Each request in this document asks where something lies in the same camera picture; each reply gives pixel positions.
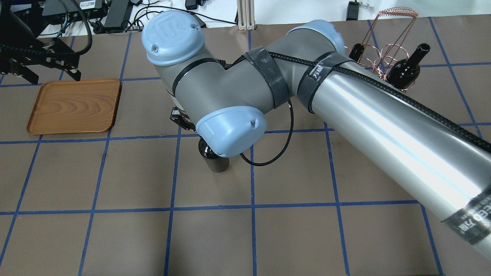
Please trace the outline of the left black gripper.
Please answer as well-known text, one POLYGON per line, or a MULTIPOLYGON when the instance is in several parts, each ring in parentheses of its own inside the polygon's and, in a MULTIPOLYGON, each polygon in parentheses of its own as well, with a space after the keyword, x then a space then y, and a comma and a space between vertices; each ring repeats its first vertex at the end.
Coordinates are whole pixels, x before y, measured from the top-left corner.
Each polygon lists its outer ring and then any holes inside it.
POLYGON ((35 44, 28 43, 30 50, 56 54, 56 57, 47 57, 38 54, 28 54, 13 49, 1 49, 1 74, 13 74, 23 77, 30 84, 37 85, 39 76, 30 70, 30 66, 40 65, 51 69, 58 69, 76 82, 81 80, 81 72, 78 69, 79 55, 59 55, 60 53, 74 53, 61 38, 53 37, 46 42, 39 41, 35 44))

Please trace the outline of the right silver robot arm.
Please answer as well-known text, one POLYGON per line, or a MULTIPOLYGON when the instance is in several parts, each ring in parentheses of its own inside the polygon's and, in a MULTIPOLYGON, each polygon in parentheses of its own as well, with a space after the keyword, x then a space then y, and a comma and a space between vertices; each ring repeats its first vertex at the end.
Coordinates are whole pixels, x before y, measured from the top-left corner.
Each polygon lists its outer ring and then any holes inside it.
POLYGON ((348 58, 328 21, 293 28, 228 69, 184 11, 152 18, 142 44, 186 127, 214 154, 228 158, 249 149, 265 133, 264 115, 296 97, 490 258, 490 143, 348 58))

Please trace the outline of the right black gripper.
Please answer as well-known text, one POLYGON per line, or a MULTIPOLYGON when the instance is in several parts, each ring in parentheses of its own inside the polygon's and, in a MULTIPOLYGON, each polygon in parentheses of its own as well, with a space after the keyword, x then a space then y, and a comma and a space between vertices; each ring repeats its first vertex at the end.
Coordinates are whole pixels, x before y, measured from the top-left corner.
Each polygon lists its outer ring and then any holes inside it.
POLYGON ((190 117, 178 107, 172 108, 170 120, 186 131, 196 132, 195 124, 191 121, 190 117))

